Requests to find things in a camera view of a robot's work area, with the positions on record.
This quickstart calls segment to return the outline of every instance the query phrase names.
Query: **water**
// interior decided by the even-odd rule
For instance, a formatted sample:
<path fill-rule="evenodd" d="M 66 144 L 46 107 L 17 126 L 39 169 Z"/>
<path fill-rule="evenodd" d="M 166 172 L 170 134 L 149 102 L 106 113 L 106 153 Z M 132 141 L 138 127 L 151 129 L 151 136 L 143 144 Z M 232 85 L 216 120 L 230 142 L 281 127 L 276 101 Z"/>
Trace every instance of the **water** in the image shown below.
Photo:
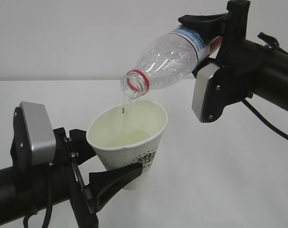
<path fill-rule="evenodd" d="M 141 130 L 135 130 L 130 133 L 123 133 L 116 141 L 107 144 L 106 147 L 115 148 L 115 147 L 131 145 L 131 144 L 139 143 L 149 137 L 150 135 L 148 133 L 141 131 Z"/>
<path fill-rule="evenodd" d="M 135 116 L 133 116 L 132 107 L 133 107 L 132 100 L 127 96 L 124 96 L 124 102 L 121 109 L 123 115 L 121 134 L 117 140 L 110 142 L 109 144 L 106 145 L 106 147 L 114 148 L 114 147 L 131 145 L 139 143 L 150 137 L 150 135 L 145 131 L 132 129 L 132 125 L 130 125 L 130 123 L 132 123 L 133 118 L 136 118 Z"/>

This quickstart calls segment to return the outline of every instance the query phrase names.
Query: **cup rim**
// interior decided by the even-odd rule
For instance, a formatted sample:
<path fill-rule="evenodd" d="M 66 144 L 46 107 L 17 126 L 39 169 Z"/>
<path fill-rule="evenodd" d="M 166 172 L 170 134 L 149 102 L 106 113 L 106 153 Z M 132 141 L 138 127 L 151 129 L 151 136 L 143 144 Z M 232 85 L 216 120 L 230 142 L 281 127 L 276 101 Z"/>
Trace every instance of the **cup rim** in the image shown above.
<path fill-rule="evenodd" d="M 133 102 L 142 102 L 142 101 L 148 101 L 148 102 L 151 102 L 151 103 L 155 103 L 155 104 L 157 104 L 159 107 L 161 107 L 161 109 L 164 111 L 165 116 L 166 116 L 166 121 L 165 121 L 164 126 L 162 127 L 162 129 L 161 129 L 159 132 L 157 132 L 157 133 L 154 134 L 153 136 L 151 136 L 151 137 L 149 137 L 149 138 L 147 138 L 147 139 L 145 139 L 145 140 L 143 140 L 143 141 L 141 141 L 141 142 L 137 142 L 137 143 L 130 144 L 130 145 L 125 145 L 125 146 L 120 146 L 120 147 L 109 148 L 109 147 L 97 146 L 97 145 L 95 145 L 94 143 L 92 143 L 92 142 L 88 139 L 88 132 L 89 132 L 89 130 L 91 129 L 92 125 L 95 123 L 95 121 L 97 121 L 97 120 L 98 120 L 102 115 L 104 115 L 106 112 L 108 112 L 108 111 L 110 111 L 110 110 L 112 110 L 112 109 L 114 109 L 114 108 L 117 108 L 117 107 L 119 107 L 119 106 L 122 105 L 122 104 L 118 104 L 118 105 L 115 105 L 115 106 L 112 106 L 112 107 L 106 109 L 105 111 L 103 111 L 102 113 L 100 113 L 97 117 L 95 117 L 95 118 L 91 121 L 91 123 L 89 124 L 89 127 L 88 127 L 88 129 L 87 129 L 87 131 L 86 131 L 86 141 L 87 141 L 93 148 L 96 148 L 96 149 L 99 149 L 99 150 L 103 150 L 103 151 L 118 151 L 118 150 L 131 149 L 131 148 L 135 148 L 135 147 L 144 145 L 145 143 L 150 142 L 150 141 L 156 139 L 157 137 L 159 137 L 159 136 L 163 133 L 163 131 L 164 131 L 164 129 L 166 128 L 167 123 L 168 123 L 168 114 L 167 114 L 167 111 L 165 110 L 165 108 L 164 108 L 161 104 L 159 104 L 158 102 L 155 102 L 155 101 L 150 101 L 150 100 L 135 100 L 135 101 L 133 101 Z"/>

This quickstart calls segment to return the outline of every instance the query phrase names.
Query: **white background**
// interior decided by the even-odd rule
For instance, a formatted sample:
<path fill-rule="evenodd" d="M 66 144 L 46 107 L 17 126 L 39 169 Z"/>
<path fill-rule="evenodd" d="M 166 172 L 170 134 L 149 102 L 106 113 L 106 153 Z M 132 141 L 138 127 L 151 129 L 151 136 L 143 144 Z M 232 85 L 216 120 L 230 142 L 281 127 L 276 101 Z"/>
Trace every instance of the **white background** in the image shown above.
<path fill-rule="evenodd" d="M 113 79 L 185 14 L 226 12 L 226 0 L 0 0 L 0 79 Z M 288 50 L 288 0 L 253 0 L 260 31 Z"/>
<path fill-rule="evenodd" d="M 0 0 L 0 79 L 111 79 L 131 68 L 143 46 L 184 14 L 224 12 L 224 0 Z M 248 39 L 264 31 L 288 51 L 288 0 L 253 0 Z M 242 104 L 212 124 L 191 110 L 195 80 L 151 91 L 169 122 L 147 184 L 120 191 L 98 214 L 101 228 L 288 228 L 288 142 Z M 122 101 L 119 80 L 0 82 L 0 169 L 11 165 L 13 111 L 45 104 L 54 128 L 86 130 Z M 254 97 L 257 109 L 288 133 L 288 113 Z M 104 170 L 97 158 L 81 166 Z M 30 220 L 40 227 L 44 211 Z M 17 220 L 2 228 L 21 228 Z M 77 227 L 69 202 L 54 207 L 51 228 Z"/>

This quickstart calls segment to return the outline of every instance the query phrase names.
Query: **black cable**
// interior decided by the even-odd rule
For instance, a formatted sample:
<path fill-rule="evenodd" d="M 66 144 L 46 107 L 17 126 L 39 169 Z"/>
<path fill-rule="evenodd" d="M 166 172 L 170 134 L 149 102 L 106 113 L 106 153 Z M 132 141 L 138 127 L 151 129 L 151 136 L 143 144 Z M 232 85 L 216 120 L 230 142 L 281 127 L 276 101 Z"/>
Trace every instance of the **black cable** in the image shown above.
<path fill-rule="evenodd" d="M 288 135 L 276 128 L 274 125 L 272 125 L 268 120 L 266 120 L 259 112 L 256 110 L 248 101 L 243 100 L 242 101 L 246 107 L 250 109 L 250 111 L 253 112 L 266 126 L 268 126 L 271 130 L 273 130 L 278 135 L 282 136 L 284 139 L 288 140 Z"/>
<path fill-rule="evenodd" d="M 48 181 L 48 200 L 47 200 L 47 208 L 46 208 L 46 214 L 43 222 L 42 228 L 48 228 L 51 220 L 51 215 L 52 215 L 52 207 L 53 207 L 53 195 L 52 195 L 52 179 L 51 179 L 51 172 L 50 172 L 50 167 L 47 164 L 47 181 Z"/>
<path fill-rule="evenodd" d="M 47 188 L 48 188 L 47 189 L 47 205 L 46 205 L 46 214 L 45 214 L 42 228 L 48 228 L 50 224 L 50 220 L 51 220 L 52 207 L 53 207 L 52 179 L 51 179 L 51 172 L 50 172 L 49 165 L 46 165 L 46 176 L 47 176 Z M 29 222 L 30 217 L 33 215 L 37 215 L 37 213 L 38 213 L 37 208 L 33 207 L 31 211 L 25 215 L 23 219 L 24 228 L 28 228 L 28 222 Z"/>
<path fill-rule="evenodd" d="M 31 216 L 37 215 L 38 210 L 36 207 L 32 207 L 31 210 L 25 215 L 24 219 L 22 220 L 22 223 L 24 225 L 24 228 L 28 228 L 28 222 Z"/>

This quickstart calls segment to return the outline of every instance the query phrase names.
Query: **bottle neck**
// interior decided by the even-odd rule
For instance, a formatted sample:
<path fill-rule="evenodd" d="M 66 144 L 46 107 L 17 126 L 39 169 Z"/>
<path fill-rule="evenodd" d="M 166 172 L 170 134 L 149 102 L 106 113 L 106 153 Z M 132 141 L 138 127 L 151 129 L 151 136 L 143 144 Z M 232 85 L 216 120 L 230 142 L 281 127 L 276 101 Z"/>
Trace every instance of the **bottle neck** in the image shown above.
<path fill-rule="evenodd" d="M 145 95 L 149 90 L 149 80 L 140 70 L 132 70 L 121 79 L 121 89 L 130 99 Z"/>

